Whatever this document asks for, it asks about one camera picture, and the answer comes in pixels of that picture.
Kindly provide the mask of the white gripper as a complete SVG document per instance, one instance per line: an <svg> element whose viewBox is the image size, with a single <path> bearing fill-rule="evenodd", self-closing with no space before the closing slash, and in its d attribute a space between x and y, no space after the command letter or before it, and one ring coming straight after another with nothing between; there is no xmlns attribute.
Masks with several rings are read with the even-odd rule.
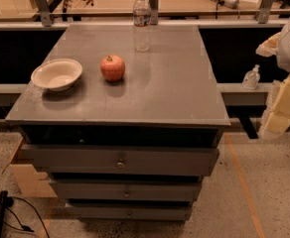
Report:
<svg viewBox="0 0 290 238"><path fill-rule="evenodd" d="M290 72L290 19L282 31L274 34L255 53L262 57L276 55L280 68ZM259 136L266 140L280 137L290 127L290 74L283 81L274 80L260 122Z"/></svg>

